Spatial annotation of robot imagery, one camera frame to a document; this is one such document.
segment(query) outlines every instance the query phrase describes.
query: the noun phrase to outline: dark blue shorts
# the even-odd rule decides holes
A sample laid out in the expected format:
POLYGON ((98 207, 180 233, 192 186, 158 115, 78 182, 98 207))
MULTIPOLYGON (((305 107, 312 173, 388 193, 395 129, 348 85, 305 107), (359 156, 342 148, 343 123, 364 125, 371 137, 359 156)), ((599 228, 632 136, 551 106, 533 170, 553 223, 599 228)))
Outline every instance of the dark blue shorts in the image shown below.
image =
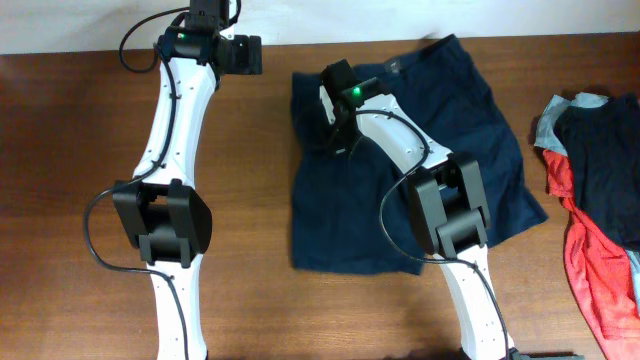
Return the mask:
MULTIPOLYGON (((546 214, 525 188, 518 142, 458 39, 451 35, 387 64, 391 62, 399 71, 380 64, 359 65, 355 72, 361 80, 378 77, 385 82, 404 112, 435 141, 475 157, 491 214, 489 245, 545 221, 546 214)), ((304 148, 292 194, 293 266, 419 274, 422 264, 394 251, 378 223, 380 201, 402 174, 370 140, 337 156, 319 149, 327 138, 319 86, 318 75, 293 75, 291 113, 304 148)), ((424 256, 409 224, 406 187, 389 198, 384 219, 399 246, 424 256)))

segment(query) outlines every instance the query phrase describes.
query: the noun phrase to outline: garment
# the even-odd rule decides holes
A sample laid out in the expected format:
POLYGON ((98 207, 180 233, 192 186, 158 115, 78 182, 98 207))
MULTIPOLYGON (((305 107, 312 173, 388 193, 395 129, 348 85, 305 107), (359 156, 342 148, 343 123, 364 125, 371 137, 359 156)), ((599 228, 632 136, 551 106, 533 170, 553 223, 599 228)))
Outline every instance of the garment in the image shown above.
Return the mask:
POLYGON ((627 250, 627 255, 631 262, 631 280, 633 281, 633 291, 636 295, 636 305, 638 305, 640 304, 640 253, 627 250))
MULTIPOLYGON (((544 113, 538 121, 538 128, 536 131, 535 146, 549 149, 561 155, 567 156, 567 151, 564 145, 558 140, 553 133, 553 127, 562 113, 569 107, 582 107, 582 108, 596 108, 606 104, 608 98, 606 96, 580 93, 576 95, 575 100, 569 102, 568 100, 554 95, 549 105, 547 105, 544 113)), ((627 250, 631 264, 631 273, 633 279, 633 288, 636 296, 636 304, 640 303, 640 253, 627 250)))
POLYGON ((640 250, 640 107, 634 95, 570 106, 554 132, 567 149, 577 206, 609 239, 640 250))
POLYGON ((549 193, 571 213, 564 263, 580 311, 607 358, 637 359, 640 317, 629 258, 576 206, 569 159, 550 150, 543 156, 549 193))
POLYGON ((553 95, 549 105, 544 109, 540 120, 538 120, 536 142, 534 146, 549 149, 557 152, 558 154, 568 156, 564 145, 562 145, 560 140, 558 140, 556 135, 553 133, 553 126, 556 124, 560 115, 562 115, 569 106, 596 108, 606 104, 607 100, 608 98, 606 96, 588 93, 580 93, 576 95, 573 101, 569 101, 558 95, 553 95))
MULTIPOLYGON (((361 80, 378 77, 386 83, 404 112, 434 140, 478 160, 491 214, 490 246, 546 220, 524 186, 516 138, 454 36, 387 64, 393 66, 361 65, 354 70, 361 80)), ((352 153, 338 156, 318 149, 327 137, 319 86, 318 75, 293 75, 291 113, 304 150, 292 190, 293 266, 352 274, 419 274, 422 264, 396 252, 378 223, 382 197, 401 174, 371 141, 362 140, 352 153)), ((409 223, 406 186, 399 190, 387 201, 385 225, 399 246, 424 256, 409 223)))

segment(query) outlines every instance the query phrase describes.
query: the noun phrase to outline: wooden table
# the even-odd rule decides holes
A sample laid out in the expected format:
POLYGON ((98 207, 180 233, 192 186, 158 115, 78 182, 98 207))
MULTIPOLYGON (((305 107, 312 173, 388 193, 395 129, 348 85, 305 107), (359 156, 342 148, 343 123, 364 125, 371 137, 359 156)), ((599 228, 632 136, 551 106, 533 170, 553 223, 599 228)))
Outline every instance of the wooden table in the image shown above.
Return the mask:
MULTIPOLYGON (((462 41, 492 86, 549 220, 493 249, 491 273, 509 332, 524 352, 602 358, 567 284, 567 212, 545 192, 531 131, 553 94, 640 92, 640 36, 462 41)), ((224 77, 197 158, 198 193, 214 214, 200 280, 210 359, 379 359, 459 347, 441 271, 345 276, 295 271, 290 188, 300 160, 291 127, 293 71, 341 58, 382 62, 422 46, 382 42, 264 49, 265 73, 224 77)), ((150 52, 130 54, 132 63, 150 52)), ((120 67, 115 52, 0 57, 0 358, 153 359, 148 276, 98 267, 81 212, 130 177, 145 147, 159 76, 120 67)), ((109 261, 140 266, 110 201, 92 231, 109 261)))

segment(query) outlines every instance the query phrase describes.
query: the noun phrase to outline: pile of clothes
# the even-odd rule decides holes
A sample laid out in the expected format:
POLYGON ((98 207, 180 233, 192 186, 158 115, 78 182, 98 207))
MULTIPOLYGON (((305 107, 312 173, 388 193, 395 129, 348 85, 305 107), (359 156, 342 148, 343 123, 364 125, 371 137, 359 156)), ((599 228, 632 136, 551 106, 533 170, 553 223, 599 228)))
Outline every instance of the pile of clothes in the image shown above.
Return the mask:
POLYGON ((549 193, 571 213, 565 269, 609 359, 640 356, 640 106, 581 93, 554 96, 538 123, 549 193))

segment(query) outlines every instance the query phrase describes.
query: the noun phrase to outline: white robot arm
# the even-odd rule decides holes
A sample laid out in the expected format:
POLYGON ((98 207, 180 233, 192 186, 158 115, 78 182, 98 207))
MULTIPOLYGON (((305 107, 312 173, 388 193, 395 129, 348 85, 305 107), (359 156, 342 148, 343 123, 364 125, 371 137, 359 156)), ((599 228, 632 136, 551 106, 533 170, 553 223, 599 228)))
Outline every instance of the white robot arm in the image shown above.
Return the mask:
POLYGON ((132 246, 140 250, 151 274, 171 279, 177 293, 178 301, 167 278, 151 276, 158 360, 207 357, 200 325, 199 274, 210 243, 212 216, 195 191, 198 140, 220 76, 262 73, 260 38, 234 34, 229 5, 229 0, 192 0, 189 13, 181 15, 185 26, 174 22, 159 38, 157 48, 164 64, 160 95, 149 141, 133 174, 134 179, 143 179, 120 182, 113 194, 132 246))
MULTIPOLYGON (((425 151, 428 152, 420 171, 408 177, 411 199, 415 204, 411 209, 414 233, 418 242, 435 259, 464 260, 475 264, 482 272, 489 288, 465 264, 440 265, 460 321, 463 352, 472 360, 505 358, 505 334, 489 293, 493 291, 485 232, 489 215, 477 163, 456 157, 451 150, 425 134, 379 81, 356 81, 346 61, 330 65, 323 72, 322 79, 320 100, 329 124, 334 131, 344 133, 338 148, 341 145, 349 147, 354 133, 368 137, 404 174, 423 159, 425 151), (406 123, 385 116, 385 112, 393 113, 406 123), (349 122, 353 122, 354 117, 355 131, 349 129, 349 122), (457 171, 458 174, 451 179, 443 178, 446 176, 443 173, 449 171, 457 171), (446 203, 443 206, 439 190, 447 185, 458 187, 459 192, 472 199, 461 199, 463 206, 448 207, 446 203)), ((511 337, 507 335, 506 338, 508 348, 513 348, 511 337)))

